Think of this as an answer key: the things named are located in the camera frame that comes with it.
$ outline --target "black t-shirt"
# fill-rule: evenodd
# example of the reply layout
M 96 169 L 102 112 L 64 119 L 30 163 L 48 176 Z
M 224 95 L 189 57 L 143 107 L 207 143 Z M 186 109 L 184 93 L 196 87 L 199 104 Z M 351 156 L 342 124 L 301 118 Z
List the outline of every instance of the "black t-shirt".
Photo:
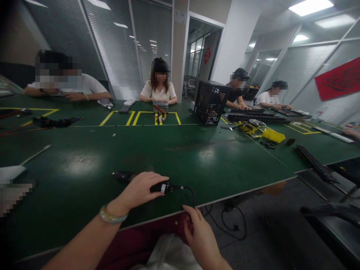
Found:
M 228 100 L 230 102 L 234 102 L 237 99 L 237 97 L 242 95 L 243 95 L 243 91 L 241 89 L 236 89 L 236 90 L 231 89 Z

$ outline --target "black cap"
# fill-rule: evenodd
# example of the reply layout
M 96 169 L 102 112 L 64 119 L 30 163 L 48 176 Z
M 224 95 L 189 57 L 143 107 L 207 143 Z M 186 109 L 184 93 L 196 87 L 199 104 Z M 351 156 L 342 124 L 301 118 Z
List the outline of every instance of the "black cap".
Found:
M 158 73 L 170 72 L 168 64 L 161 58 L 155 58 L 151 64 L 151 67 L 153 68 L 154 72 L 158 72 Z
M 241 81 L 250 79 L 249 74 L 243 68 L 238 68 L 235 72 L 231 75 L 231 79 L 239 79 Z
M 288 83 L 286 81 L 275 81 L 271 84 L 272 88 L 280 88 L 281 90 L 288 89 Z

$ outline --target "man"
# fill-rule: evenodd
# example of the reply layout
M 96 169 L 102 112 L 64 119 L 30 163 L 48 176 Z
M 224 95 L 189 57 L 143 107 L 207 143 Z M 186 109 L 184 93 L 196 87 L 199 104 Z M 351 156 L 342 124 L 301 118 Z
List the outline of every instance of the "man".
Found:
M 226 101 L 226 106 L 240 110 L 251 110 L 250 107 L 246 106 L 243 100 L 246 81 L 249 78 L 248 73 L 244 69 L 238 68 L 235 70 L 235 72 L 231 75 L 230 83 L 228 83 L 231 88 L 231 92 L 228 101 Z
M 64 96 L 69 101 L 112 99 L 98 80 L 83 74 L 77 64 L 61 52 L 39 51 L 36 75 L 36 82 L 25 87 L 25 94 L 32 97 Z
M 276 110 L 293 110 L 291 105 L 280 104 L 278 99 L 278 94 L 281 93 L 282 90 L 288 89 L 288 83 L 285 81 L 275 81 L 272 83 L 272 87 L 265 92 L 258 95 L 256 98 L 256 105 L 261 105 L 265 108 L 274 108 Z

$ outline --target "yellow box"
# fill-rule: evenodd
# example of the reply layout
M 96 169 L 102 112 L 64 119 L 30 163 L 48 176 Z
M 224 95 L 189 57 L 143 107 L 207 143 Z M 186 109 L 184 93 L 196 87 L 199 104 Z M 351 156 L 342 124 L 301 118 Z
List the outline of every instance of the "yellow box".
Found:
M 278 133 L 274 130 L 270 130 L 270 129 L 267 129 L 265 128 L 264 132 L 262 133 L 262 136 L 264 138 L 267 138 L 271 141 L 274 141 L 276 143 L 281 143 L 283 140 L 285 140 L 285 135 L 284 134 L 281 134 L 281 133 Z

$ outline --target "red pants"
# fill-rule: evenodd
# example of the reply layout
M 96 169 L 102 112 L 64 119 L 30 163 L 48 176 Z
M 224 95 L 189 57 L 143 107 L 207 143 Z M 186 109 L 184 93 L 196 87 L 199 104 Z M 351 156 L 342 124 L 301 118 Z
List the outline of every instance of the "red pants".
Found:
M 100 260 L 97 269 L 123 270 L 146 264 L 163 234 L 177 234 L 188 245 L 184 234 L 185 213 L 118 232 Z

